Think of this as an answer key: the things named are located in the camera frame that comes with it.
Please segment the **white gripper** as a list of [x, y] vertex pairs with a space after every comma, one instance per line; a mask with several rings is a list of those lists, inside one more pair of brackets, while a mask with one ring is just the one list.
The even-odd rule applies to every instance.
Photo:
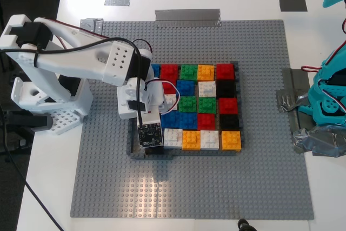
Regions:
[[[118, 114], [121, 119], [138, 119], [136, 104], [137, 78], [130, 78], [126, 85], [117, 87]], [[160, 81], [140, 82], [139, 108], [142, 124], [159, 122], [159, 114], [166, 114], [169, 110], [167, 100]]]

